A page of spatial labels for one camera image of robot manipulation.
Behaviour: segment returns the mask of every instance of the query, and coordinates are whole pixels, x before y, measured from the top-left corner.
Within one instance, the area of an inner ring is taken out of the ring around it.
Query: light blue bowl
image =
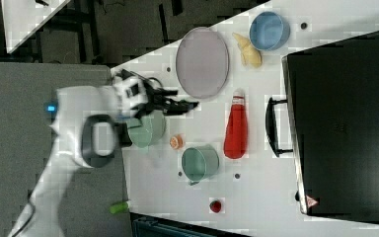
[[[262,12],[252,22],[249,38],[257,50],[276,50],[290,36],[287,21],[276,13]]]

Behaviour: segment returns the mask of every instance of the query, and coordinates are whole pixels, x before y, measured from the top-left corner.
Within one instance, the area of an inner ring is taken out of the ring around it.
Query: teal mug
[[[193,186],[217,173],[219,158],[211,145],[191,147],[183,154],[182,166]]]
[[[145,148],[156,143],[164,135],[165,117],[162,112],[154,111],[141,119],[130,119],[127,129],[131,142],[139,148]]]

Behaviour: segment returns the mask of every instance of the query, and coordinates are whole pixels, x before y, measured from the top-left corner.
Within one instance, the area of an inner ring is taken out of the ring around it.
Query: gray plate
[[[177,52],[177,76],[191,96],[205,99],[218,94],[229,71],[229,54],[221,36],[209,28],[187,33]]]

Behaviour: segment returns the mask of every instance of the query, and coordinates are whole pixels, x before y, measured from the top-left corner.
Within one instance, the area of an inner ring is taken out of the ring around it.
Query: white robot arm
[[[114,158],[116,123],[140,119],[153,110],[182,115],[198,105],[166,98],[173,95],[177,92],[154,89],[149,79],[125,70],[109,86],[57,90],[58,102],[51,108],[57,137],[29,203],[8,236],[64,236],[57,210],[73,174],[80,168],[104,167]]]

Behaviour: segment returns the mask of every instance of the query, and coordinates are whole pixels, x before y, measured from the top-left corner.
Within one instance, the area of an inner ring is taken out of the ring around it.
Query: mug handle
[[[194,186],[194,185],[196,185],[198,183],[199,183],[199,181],[189,181],[189,185],[190,186]]]

